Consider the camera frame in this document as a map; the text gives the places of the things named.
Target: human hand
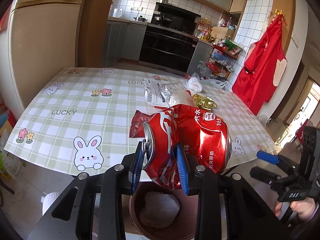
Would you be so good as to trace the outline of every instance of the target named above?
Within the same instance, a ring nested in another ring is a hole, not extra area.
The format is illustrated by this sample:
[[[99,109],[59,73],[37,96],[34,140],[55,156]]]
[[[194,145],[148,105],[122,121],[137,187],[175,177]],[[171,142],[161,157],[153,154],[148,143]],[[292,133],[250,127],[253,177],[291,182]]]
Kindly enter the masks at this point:
[[[316,203],[313,198],[307,197],[305,200],[293,201],[290,204],[292,211],[298,214],[301,221],[306,221],[310,218],[313,212],[316,210]],[[276,217],[281,215],[282,203],[276,201],[274,214]]]

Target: rabbit ear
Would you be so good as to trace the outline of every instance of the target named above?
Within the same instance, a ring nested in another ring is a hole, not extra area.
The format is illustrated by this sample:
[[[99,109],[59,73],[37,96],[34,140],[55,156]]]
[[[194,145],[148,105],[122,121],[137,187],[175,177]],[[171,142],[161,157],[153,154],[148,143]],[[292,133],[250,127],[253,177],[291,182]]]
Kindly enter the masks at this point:
[[[86,147],[85,145],[85,141],[81,138],[81,137],[76,137],[73,140],[73,145],[74,147],[79,151],[80,149],[83,149],[84,147]]]
[[[102,141],[101,136],[97,135],[90,140],[88,147],[97,148],[100,145],[101,141]]]

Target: tiled backsplash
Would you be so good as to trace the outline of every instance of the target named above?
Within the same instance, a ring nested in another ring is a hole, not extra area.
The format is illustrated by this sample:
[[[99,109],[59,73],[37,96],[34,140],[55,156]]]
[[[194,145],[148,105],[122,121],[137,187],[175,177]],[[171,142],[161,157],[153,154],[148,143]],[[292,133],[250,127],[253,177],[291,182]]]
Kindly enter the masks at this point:
[[[194,2],[192,0],[168,0],[169,3],[173,6],[192,11],[194,13],[200,14],[202,17],[205,17],[212,21],[215,25],[220,20],[222,14],[217,11],[214,11],[207,6],[204,6],[200,3]],[[122,16],[124,19],[133,20],[133,17],[142,15],[148,22],[151,22],[153,11],[156,7],[156,2],[159,0],[113,0],[113,5],[111,5],[109,16],[113,15],[115,8],[123,9]],[[142,7],[142,11],[131,10],[131,6]]]
[[[273,0],[248,0],[244,9],[242,20],[239,24],[239,29],[235,37],[235,42],[244,45],[244,50],[240,52],[238,60],[233,65],[234,73],[230,73],[228,80],[230,85],[229,91],[235,83],[245,61],[245,56],[250,44],[258,41],[262,35],[262,29],[266,20],[267,14],[272,9]]]

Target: table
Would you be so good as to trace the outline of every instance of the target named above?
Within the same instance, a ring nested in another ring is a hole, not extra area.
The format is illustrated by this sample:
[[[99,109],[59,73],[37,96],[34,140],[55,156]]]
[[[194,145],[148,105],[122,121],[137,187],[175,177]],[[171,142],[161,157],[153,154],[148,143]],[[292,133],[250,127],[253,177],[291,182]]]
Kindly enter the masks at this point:
[[[14,127],[5,150],[36,165],[77,175],[95,175],[134,153],[141,138],[129,138],[136,110],[152,114],[143,79],[182,82],[169,75],[114,68],[65,68],[32,100]],[[256,158],[260,149],[276,151],[266,130],[234,94],[204,85],[200,93],[218,107],[232,137],[227,168]],[[142,180],[149,180],[143,173]]]

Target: white kettle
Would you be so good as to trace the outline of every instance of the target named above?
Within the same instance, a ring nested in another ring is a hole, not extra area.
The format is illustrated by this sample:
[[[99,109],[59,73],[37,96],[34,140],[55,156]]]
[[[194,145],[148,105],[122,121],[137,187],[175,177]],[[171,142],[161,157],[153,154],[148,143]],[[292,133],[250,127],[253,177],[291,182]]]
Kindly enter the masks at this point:
[[[122,16],[122,9],[115,9],[113,11],[113,17],[120,18]]]

